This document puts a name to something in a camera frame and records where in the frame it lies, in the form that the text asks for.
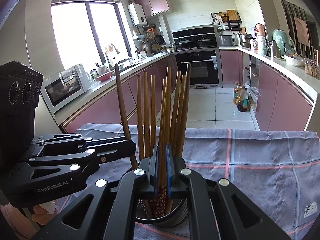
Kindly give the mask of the left hand pink sleeve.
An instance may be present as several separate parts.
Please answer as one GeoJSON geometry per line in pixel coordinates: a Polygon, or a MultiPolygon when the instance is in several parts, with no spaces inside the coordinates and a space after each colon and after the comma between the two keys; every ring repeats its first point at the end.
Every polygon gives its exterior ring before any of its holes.
{"type": "Polygon", "coordinates": [[[49,213],[44,208],[44,204],[33,207],[33,214],[26,217],[21,211],[13,207],[10,203],[1,205],[1,239],[31,239],[37,232],[34,223],[45,226],[58,213],[57,200],[49,202],[51,207],[55,207],[54,213],[49,213]]]}

